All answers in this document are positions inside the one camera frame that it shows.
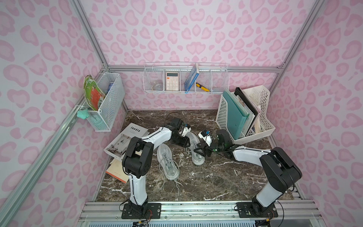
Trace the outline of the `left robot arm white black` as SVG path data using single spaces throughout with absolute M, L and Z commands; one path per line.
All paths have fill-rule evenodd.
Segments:
M 147 203 L 146 174 L 152 163 L 154 149 L 167 141 L 186 148 L 190 146 L 190 139 L 186 136 L 191 126 L 180 118 L 172 121 L 152 134 L 139 138 L 133 137 L 123 157 L 123 168 L 130 180 L 130 204 L 143 206 Z

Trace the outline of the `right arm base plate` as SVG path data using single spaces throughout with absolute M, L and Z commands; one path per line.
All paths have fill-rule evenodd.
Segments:
M 258 202 L 238 202 L 234 210 L 238 212 L 240 218 L 277 218 L 278 212 L 275 204 L 263 207 Z

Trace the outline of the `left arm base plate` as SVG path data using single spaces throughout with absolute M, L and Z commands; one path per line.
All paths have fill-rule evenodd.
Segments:
M 161 203 L 145 203 L 141 206 L 126 203 L 123 208 L 119 207 L 122 212 L 122 219 L 160 219 Z

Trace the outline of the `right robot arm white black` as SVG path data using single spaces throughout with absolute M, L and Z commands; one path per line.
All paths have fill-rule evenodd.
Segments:
M 204 157 L 218 153 L 228 159 L 263 168 L 268 182 L 252 199 L 251 206 L 256 211 L 270 207 L 303 176 L 297 164 L 280 147 L 261 150 L 234 144 L 227 130 L 218 130 L 216 139 L 207 130 L 201 131 L 198 137 L 202 141 L 194 151 Z

